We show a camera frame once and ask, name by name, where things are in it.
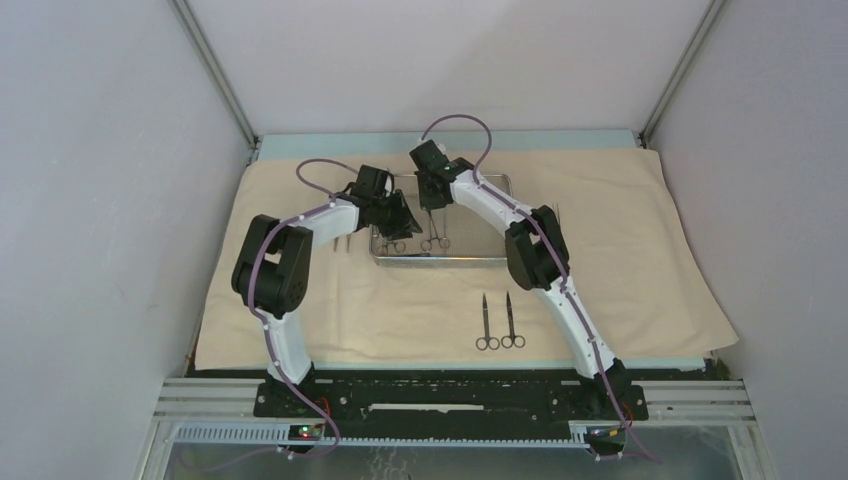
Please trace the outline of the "metal hemostat clamp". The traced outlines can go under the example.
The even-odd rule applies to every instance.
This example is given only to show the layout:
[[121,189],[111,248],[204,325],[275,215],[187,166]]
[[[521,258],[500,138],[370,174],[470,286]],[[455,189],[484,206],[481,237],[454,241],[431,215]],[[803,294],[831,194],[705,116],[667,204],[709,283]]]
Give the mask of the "metal hemostat clamp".
[[397,257],[407,254],[407,243],[413,238],[413,234],[386,236],[378,235],[377,255],[381,257]]
[[447,251],[451,246],[451,241],[447,237],[444,229],[439,229],[431,210],[427,211],[428,233],[420,242],[420,247],[423,253],[431,253],[435,248]]

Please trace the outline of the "metal surgical instrument tray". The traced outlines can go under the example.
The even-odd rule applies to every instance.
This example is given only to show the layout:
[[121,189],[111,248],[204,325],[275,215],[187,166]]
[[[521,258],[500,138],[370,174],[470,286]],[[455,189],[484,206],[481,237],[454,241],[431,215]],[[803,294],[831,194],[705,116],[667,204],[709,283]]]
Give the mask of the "metal surgical instrument tray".
[[404,256],[381,257],[377,255],[377,228],[371,229],[369,253],[380,267],[389,268],[501,268],[507,264],[506,251],[501,233],[481,216],[469,208],[450,204],[444,209],[433,210],[439,229],[444,229],[451,241],[447,251],[435,248],[423,253],[420,242],[428,233],[427,211],[420,207],[416,177],[413,174],[398,175],[395,180],[403,191],[406,201],[423,232],[415,234],[407,243]]

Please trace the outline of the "metal surgical scissors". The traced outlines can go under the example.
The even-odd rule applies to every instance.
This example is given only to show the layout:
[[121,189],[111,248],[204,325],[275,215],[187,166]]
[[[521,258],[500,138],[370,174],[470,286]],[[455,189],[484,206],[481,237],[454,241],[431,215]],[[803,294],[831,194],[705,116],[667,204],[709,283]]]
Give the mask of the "metal surgical scissors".
[[506,349],[521,349],[526,345],[526,339],[523,335],[519,335],[515,327],[515,317],[511,294],[506,293],[505,308],[507,316],[507,334],[501,337],[501,346]]

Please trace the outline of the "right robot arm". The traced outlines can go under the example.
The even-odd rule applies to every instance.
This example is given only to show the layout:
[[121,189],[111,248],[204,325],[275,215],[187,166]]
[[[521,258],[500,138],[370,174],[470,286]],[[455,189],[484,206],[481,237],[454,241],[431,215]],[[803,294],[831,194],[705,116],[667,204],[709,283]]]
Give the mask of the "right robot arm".
[[502,234],[511,278],[549,309],[572,352],[575,370],[590,383],[581,392],[583,408],[596,418],[610,416],[620,407],[621,391],[632,378],[601,338],[576,292],[555,212],[512,198],[467,160],[448,159],[431,140],[421,140],[410,157],[428,207],[458,204]]

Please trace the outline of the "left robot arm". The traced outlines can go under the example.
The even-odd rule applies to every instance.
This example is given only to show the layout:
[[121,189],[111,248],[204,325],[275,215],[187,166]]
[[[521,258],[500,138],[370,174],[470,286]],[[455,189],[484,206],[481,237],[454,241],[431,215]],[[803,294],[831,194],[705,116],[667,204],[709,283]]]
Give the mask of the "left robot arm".
[[323,204],[288,219],[257,215],[249,224],[231,287],[261,324],[268,372],[284,382],[277,402],[292,416],[308,414],[316,403],[315,388],[303,381],[313,361],[298,312],[309,286],[313,250],[370,228],[390,241],[422,231],[394,175],[367,165]]

